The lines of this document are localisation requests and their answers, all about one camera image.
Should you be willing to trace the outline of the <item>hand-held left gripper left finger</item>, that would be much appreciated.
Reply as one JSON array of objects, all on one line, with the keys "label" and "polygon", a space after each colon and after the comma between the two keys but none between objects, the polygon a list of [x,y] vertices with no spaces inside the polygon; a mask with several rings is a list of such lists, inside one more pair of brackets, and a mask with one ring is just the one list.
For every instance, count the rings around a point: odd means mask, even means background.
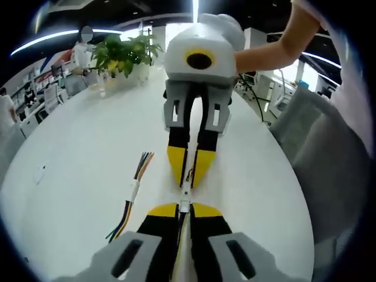
[{"label": "hand-held left gripper left finger", "polygon": [[123,233],[92,257],[88,268],[55,281],[169,281],[177,255],[179,205],[149,211],[137,231]]}]

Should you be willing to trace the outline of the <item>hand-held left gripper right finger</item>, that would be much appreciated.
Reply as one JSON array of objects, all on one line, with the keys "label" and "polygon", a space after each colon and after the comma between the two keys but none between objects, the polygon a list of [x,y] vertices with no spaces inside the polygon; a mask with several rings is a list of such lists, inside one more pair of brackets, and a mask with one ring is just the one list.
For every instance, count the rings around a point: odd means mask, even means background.
[{"label": "hand-held left gripper right finger", "polygon": [[311,281],[281,269],[274,254],[242,231],[233,231],[213,206],[191,203],[190,227],[198,281]]}]

